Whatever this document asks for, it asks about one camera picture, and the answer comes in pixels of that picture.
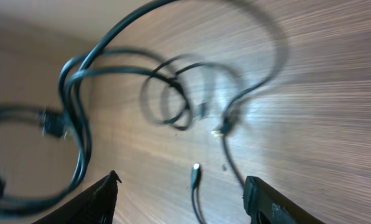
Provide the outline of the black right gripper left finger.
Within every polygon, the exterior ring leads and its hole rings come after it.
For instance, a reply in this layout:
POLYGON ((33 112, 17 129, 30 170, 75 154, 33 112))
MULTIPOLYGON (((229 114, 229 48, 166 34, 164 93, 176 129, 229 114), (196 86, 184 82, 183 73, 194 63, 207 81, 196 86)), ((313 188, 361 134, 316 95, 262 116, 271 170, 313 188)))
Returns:
POLYGON ((34 224, 112 224, 118 186, 115 171, 34 224))

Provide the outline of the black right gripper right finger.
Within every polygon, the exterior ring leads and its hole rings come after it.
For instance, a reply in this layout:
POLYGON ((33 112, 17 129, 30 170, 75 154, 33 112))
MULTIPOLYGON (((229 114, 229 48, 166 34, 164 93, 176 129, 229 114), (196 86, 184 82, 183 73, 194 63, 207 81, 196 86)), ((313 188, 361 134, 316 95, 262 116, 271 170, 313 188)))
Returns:
POLYGON ((251 223, 323 224, 321 220, 256 176, 247 176, 243 201, 251 223))

